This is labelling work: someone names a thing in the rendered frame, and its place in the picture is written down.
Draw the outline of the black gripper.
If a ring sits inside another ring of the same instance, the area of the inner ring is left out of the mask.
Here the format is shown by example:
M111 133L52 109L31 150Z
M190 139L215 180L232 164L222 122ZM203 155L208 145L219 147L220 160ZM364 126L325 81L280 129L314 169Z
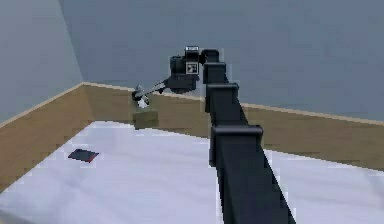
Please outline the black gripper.
M132 93L132 99L136 102L149 103L148 96L155 92L162 92L167 87L176 94L183 94L196 89L199 78L199 62L188 61L185 56L172 56L169 60L170 76L153 87L146 90L137 85Z

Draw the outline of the olive tissue box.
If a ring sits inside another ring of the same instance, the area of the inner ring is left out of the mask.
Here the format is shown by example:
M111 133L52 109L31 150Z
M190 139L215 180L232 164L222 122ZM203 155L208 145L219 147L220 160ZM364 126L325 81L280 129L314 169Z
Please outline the olive tissue box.
M159 125L158 112L150 105L147 98L142 98L136 102L133 123L136 130Z

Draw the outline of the white bed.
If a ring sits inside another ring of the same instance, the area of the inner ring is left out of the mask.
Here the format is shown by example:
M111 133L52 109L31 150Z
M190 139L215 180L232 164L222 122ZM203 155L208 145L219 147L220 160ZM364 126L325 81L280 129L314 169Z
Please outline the white bed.
M205 138L94 122L0 194L0 224L223 224ZM69 158L97 152L91 162ZM384 224L384 172L267 151L297 224Z

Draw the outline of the dark flat book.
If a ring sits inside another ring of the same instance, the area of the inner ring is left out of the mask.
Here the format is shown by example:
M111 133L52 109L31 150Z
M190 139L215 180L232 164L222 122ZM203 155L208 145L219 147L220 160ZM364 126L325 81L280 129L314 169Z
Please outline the dark flat book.
M69 154L69 158L91 163L98 156L97 152L92 152L83 149L76 149Z

